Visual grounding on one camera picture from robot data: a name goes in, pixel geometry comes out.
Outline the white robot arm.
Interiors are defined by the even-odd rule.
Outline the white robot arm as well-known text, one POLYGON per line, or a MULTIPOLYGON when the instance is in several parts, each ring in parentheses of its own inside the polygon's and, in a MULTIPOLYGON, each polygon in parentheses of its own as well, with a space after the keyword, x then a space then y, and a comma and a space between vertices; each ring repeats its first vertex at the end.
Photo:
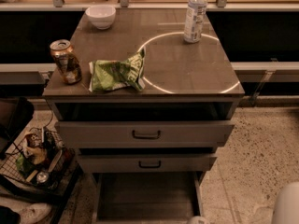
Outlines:
POLYGON ((299 182, 284 186, 272 206, 254 202, 248 221, 235 224, 299 224, 299 182))

